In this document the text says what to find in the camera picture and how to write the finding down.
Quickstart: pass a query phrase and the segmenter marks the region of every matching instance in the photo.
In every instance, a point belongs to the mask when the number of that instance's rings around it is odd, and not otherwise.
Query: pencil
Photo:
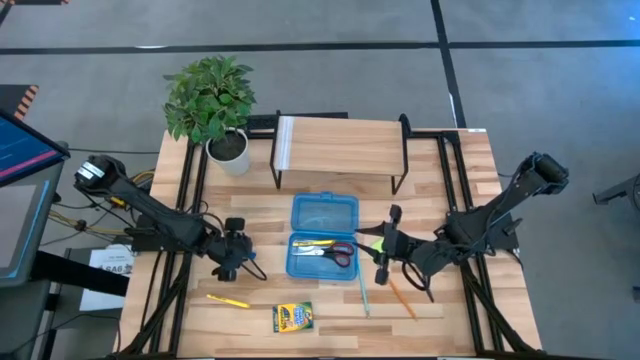
[[[389,286],[391,286],[391,289],[398,297],[398,300],[400,300],[402,305],[404,305],[404,307],[407,309],[407,311],[409,312],[409,315],[411,315],[413,320],[417,321],[418,317],[416,316],[416,313],[413,311],[413,309],[411,308],[411,305],[409,305],[409,303],[407,302],[407,299],[405,299],[402,293],[400,293],[400,290],[398,290],[398,288],[396,287],[396,284],[394,284],[393,281],[391,281],[391,279],[389,279]]]
[[[371,317],[371,310],[369,309],[369,300],[367,299],[367,289],[364,287],[364,279],[362,278],[362,267],[360,267],[360,261],[358,262],[358,280],[360,280],[360,292],[362,292],[362,303],[364,304],[364,313],[367,318]]]

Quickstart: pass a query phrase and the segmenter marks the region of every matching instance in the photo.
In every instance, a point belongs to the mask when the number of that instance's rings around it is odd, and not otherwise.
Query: wooden table
[[[476,205],[500,193],[489,138],[485,132],[460,130],[462,150]],[[388,179],[366,175],[291,172],[280,191],[273,187],[269,169],[271,140],[251,140],[251,169],[241,177],[228,177],[209,162],[203,200],[222,218],[241,216],[252,237],[256,261],[269,280],[259,282],[243,270],[234,283],[221,283],[211,276],[215,264],[196,258],[192,265],[189,292],[178,355],[221,356],[427,356],[473,354],[462,279],[458,268],[448,266],[432,279],[436,303],[415,290],[403,277],[399,265],[391,266],[391,279],[417,313],[410,318],[389,286],[374,283],[375,265],[360,253],[363,276],[371,304],[371,319],[365,318],[358,281],[328,282],[290,278],[285,272],[287,239],[291,233],[293,197],[298,192],[332,191],[352,194],[360,200],[360,226],[388,219],[391,204],[402,206],[400,229],[414,236],[433,239],[432,231],[444,221],[448,210],[436,141],[408,141],[410,169],[405,184],[392,197]],[[186,141],[173,141],[165,134],[151,195],[167,206],[175,205]],[[453,152],[448,151],[457,182]],[[198,161],[194,161],[189,194]],[[371,244],[375,237],[358,235]],[[139,256],[134,265],[129,292],[122,312],[123,344],[128,344],[140,327],[150,272],[155,254]],[[509,256],[488,257],[488,269],[496,303],[512,326],[531,346],[540,341],[520,266]],[[160,287],[160,272],[154,284],[151,309]],[[206,299],[207,293],[248,302],[250,310]],[[274,334],[271,308],[274,304],[312,301],[313,330]],[[490,348],[486,314],[479,306],[485,345]],[[161,349],[166,349],[173,311],[165,319]]]

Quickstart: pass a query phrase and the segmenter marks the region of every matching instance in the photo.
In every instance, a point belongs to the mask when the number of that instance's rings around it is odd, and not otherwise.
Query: wooden tabletop
[[[397,121],[281,116],[277,170],[402,175],[402,125]]]
[[[485,132],[460,130],[462,149],[476,205],[487,203],[501,191],[489,138]],[[473,354],[473,342],[459,269],[448,266],[432,279],[435,303],[415,290],[399,266],[391,266],[391,279],[401,289],[418,316],[412,320],[389,286],[374,283],[376,266],[360,253],[371,318],[364,314],[358,281],[330,282],[290,278],[285,272],[286,244],[291,233],[293,197],[298,192],[332,191],[351,194],[360,201],[360,226],[388,219],[391,204],[403,208],[400,229],[426,239],[442,224],[448,210],[438,148],[434,140],[408,141],[410,172],[394,197],[389,179],[366,175],[292,172],[275,189],[269,170],[271,140],[251,140],[251,169],[241,177],[226,176],[209,162],[203,199],[221,218],[241,216],[254,242],[256,261],[268,274],[260,282],[245,271],[233,283],[221,283],[211,276],[216,266],[209,259],[193,262],[178,355],[181,357],[222,356],[427,356]],[[175,205],[186,141],[173,141],[165,134],[151,195],[167,206]],[[450,149],[454,176],[455,160]],[[197,161],[191,176],[190,194]],[[372,236],[358,235],[371,244]],[[128,344],[140,327],[140,318],[155,254],[139,256],[134,264],[121,329]],[[531,346],[540,341],[520,266],[509,256],[488,257],[488,270],[496,303],[512,326]],[[151,309],[155,307],[162,266],[154,284]],[[206,298],[212,293],[248,302],[240,309]],[[315,316],[312,330],[273,333],[271,308],[275,304],[311,301]],[[478,304],[485,345],[490,348],[487,318]],[[165,320],[161,349],[166,349],[173,312]]]

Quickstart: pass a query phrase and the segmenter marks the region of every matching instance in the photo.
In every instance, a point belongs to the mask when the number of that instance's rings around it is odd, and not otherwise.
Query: blue plastic lid
[[[295,231],[354,233],[358,199],[331,192],[299,193],[293,199],[291,228]]]

